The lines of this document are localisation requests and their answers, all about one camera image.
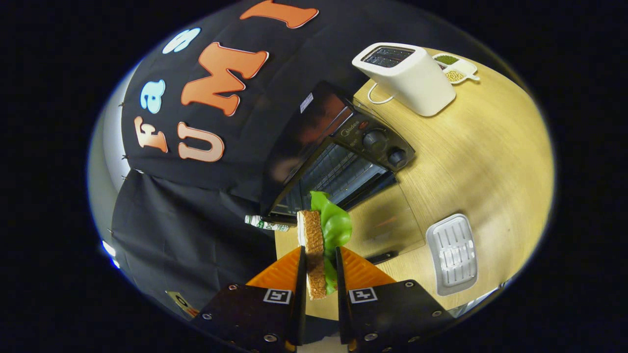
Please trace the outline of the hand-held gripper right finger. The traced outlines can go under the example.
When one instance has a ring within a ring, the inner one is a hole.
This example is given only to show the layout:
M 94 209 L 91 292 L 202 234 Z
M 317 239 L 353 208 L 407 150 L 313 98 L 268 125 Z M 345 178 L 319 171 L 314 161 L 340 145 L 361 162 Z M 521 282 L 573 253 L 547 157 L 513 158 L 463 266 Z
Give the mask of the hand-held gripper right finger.
M 336 260 L 340 339 L 350 353 L 417 353 L 455 323 L 415 280 L 395 281 L 346 247 Z

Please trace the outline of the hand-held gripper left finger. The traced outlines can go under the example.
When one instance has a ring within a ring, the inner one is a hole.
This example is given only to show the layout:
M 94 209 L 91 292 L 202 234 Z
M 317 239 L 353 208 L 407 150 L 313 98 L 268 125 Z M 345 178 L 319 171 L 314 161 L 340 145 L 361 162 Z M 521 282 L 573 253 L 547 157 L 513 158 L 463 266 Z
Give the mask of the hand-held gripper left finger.
M 191 326 L 238 353 L 295 353 L 303 344 L 307 255 L 297 247 L 247 283 L 229 283 Z

